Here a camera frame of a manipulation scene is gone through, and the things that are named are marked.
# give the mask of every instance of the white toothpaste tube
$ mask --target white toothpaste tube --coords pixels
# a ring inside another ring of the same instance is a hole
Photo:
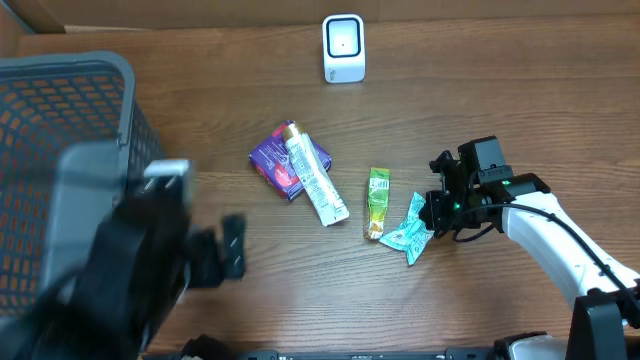
[[[349,210],[322,166],[309,135],[297,123],[289,124],[282,133],[302,186],[309,195],[323,226],[349,217]]]

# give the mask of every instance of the purple package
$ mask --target purple package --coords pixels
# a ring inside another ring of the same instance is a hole
[[[304,191],[302,183],[289,161],[289,152],[284,145],[284,139],[282,139],[282,130],[291,123],[293,121],[282,124],[271,133],[271,136],[249,153],[249,161],[253,167],[267,179],[267,182],[276,189],[280,196],[289,201],[293,201]],[[311,142],[318,152],[322,165],[328,171],[331,168],[331,155],[313,140]]]

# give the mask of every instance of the toothpaste tube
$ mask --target toothpaste tube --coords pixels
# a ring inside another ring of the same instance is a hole
[[[348,218],[349,210],[322,166],[309,135],[298,123],[289,124],[282,135],[293,169],[320,216],[322,225],[329,226]]]
[[[298,175],[289,161],[289,152],[284,144],[282,132],[293,121],[287,121],[278,127],[268,138],[258,144],[249,153],[249,160],[267,182],[273,186],[280,196],[293,201],[304,192]],[[320,145],[313,143],[318,152],[318,158],[325,170],[331,168],[331,155]]]

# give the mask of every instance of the green wrapper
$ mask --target green wrapper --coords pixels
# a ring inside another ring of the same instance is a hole
[[[384,233],[384,216],[389,208],[389,185],[391,170],[385,168],[371,168],[369,173],[369,225],[365,229],[364,237],[377,240]]]

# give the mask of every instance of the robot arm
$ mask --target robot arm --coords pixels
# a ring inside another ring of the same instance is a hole
[[[611,268],[627,288],[636,286],[635,280],[640,279],[640,275],[620,264],[591,240],[562,210],[553,194],[534,192],[520,195],[512,204],[531,206],[554,214],[584,239],[589,248]],[[576,241],[556,223],[531,212],[504,208],[502,228],[505,234],[522,246],[549,275],[572,310],[576,298],[587,295],[591,289],[600,289],[606,293],[618,290]]]
[[[495,228],[520,244],[558,286],[573,309],[571,332],[561,344],[546,334],[497,341],[496,358],[627,359],[634,339],[623,324],[640,328],[640,275],[602,250],[562,210],[549,187],[534,174],[514,176],[496,137],[458,147],[429,163],[441,175],[442,190],[427,193],[420,219],[435,237],[472,241]],[[463,229],[479,229],[458,239]]]

